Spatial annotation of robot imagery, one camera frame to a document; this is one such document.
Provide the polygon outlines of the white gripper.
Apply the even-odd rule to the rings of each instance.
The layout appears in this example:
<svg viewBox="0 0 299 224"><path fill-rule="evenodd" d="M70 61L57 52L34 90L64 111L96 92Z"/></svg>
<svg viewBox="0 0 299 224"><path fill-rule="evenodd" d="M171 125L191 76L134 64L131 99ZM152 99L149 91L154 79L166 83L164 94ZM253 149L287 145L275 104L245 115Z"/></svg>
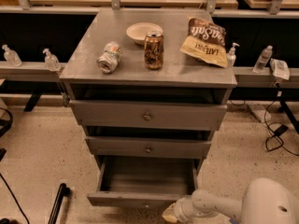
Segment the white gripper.
<svg viewBox="0 0 299 224"><path fill-rule="evenodd" d="M162 214L165 221L170 223L187 222L192 218L193 204L191 199L182 198L175 202L175 204L170 204Z"/></svg>

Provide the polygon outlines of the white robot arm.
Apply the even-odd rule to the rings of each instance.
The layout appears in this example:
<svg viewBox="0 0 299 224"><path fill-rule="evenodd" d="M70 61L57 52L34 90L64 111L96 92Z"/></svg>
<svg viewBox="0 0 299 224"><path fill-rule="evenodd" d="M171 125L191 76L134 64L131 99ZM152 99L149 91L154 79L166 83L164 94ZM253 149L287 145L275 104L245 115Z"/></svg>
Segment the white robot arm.
<svg viewBox="0 0 299 224"><path fill-rule="evenodd" d="M248 185L241 201L198 189L166 208L163 219L171 223L188 222L218 213L239 224L299 224L299 200L278 182L257 178Z"/></svg>

